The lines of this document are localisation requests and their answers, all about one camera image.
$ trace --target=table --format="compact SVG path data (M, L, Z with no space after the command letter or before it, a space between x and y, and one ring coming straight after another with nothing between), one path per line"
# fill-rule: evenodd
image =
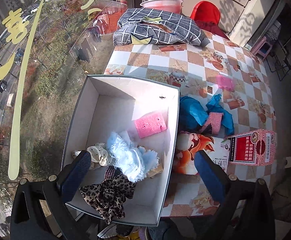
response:
M116 46L104 74L133 75L176 85L181 96L195 98L205 109L214 94L221 94L221 105L232 114L235 134L260 128L276 132L263 62L233 42L204 32L210 40L205 48L188 44ZM218 88L219 73L233 78L234 92ZM263 178L271 192L276 166L276 161L259 167L229 163L227 173L253 182ZM199 175L172 172L161 216L208 215L215 213L218 206Z

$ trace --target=barcode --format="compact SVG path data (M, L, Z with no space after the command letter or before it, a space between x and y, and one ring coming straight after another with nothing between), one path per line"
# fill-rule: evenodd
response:
M266 135L266 157L265 157L265 162L268 163L270 161L270 142L271 142L271 134L267 133Z

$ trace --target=glass window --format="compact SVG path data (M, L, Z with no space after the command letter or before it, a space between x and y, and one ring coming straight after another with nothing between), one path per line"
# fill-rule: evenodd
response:
M103 74L117 21L132 7L132 0L89 1L0 1L1 236L9 233L3 225L8 225L18 181L59 173L85 77ZM15 155L20 163L12 164Z

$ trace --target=red chair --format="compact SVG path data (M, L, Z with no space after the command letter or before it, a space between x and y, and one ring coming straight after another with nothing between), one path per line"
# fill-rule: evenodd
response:
M219 28L218 24L221 18L219 9L209 1L199 2L193 9L190 18L195 21L197 26L213 34L229 39Z

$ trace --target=pink sponge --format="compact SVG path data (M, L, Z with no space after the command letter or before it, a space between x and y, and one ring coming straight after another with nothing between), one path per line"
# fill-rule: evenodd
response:
M161 113L154 113L134 121L139 137L144 138L167 129Z

